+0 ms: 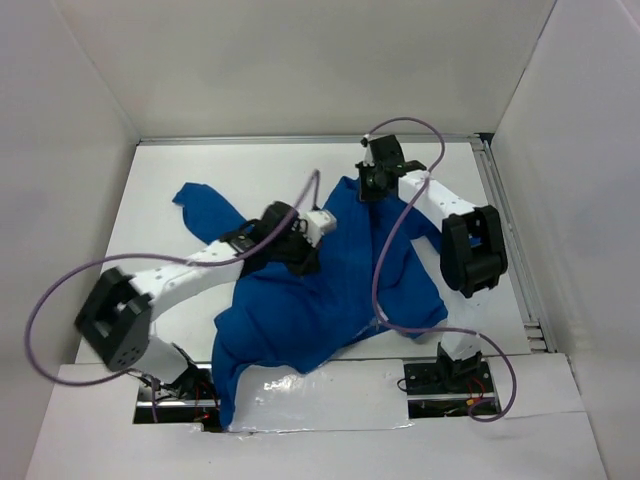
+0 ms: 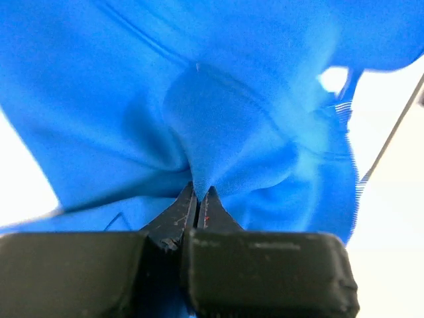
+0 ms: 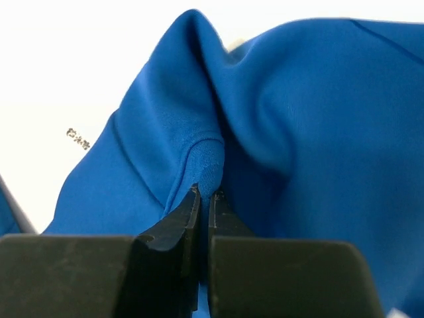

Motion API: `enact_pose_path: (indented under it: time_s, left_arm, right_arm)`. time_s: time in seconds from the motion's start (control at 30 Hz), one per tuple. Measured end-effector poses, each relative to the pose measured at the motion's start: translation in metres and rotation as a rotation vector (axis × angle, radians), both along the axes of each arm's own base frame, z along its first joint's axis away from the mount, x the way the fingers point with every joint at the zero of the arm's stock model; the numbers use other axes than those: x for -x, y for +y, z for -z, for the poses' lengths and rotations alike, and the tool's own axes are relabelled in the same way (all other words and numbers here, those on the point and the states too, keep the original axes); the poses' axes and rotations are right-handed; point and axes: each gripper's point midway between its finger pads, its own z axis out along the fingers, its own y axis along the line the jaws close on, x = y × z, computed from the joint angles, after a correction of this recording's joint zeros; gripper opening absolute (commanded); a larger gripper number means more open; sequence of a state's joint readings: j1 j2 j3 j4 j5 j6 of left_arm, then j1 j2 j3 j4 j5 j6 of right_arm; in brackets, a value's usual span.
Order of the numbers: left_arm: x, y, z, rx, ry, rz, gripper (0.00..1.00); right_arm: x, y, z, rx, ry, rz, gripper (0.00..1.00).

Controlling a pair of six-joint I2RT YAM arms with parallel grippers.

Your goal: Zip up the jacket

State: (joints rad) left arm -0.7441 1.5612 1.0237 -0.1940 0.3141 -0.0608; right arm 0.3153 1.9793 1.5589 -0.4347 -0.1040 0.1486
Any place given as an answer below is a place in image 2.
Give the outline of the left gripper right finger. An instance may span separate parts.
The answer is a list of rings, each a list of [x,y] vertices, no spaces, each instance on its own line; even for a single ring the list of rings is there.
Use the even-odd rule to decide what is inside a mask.
[[[212,232],[242,231],[223,207],[215,187],[210,187],[199,206],[197,228]]]

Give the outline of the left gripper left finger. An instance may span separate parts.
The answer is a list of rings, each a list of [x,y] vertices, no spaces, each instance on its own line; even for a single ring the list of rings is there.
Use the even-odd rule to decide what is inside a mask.
[[[183,244],[184,233],[197,222],[197,198],[193,183],[189,182],[175,202],[149,224],[141,228],[161,250],[174,252]]]

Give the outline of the blue zip jacket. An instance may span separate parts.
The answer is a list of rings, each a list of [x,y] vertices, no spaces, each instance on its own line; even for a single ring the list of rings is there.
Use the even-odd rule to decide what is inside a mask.
[[[348,242],[354,90],[422,55],[422,1],[2,1],[1,106],[62,208],[9,232],[139,230],[192,183]]]

